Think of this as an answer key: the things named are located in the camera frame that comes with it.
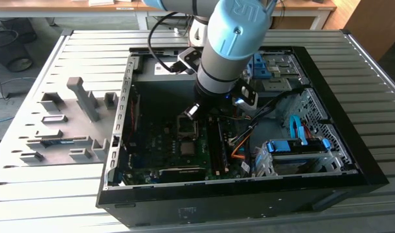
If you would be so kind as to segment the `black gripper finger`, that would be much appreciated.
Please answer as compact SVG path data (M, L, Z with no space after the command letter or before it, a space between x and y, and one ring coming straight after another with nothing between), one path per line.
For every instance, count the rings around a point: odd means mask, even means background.
M183 111L183 114L189 120L193 121L199 116L199 111L200 111L200 104L193 103L193 105Z

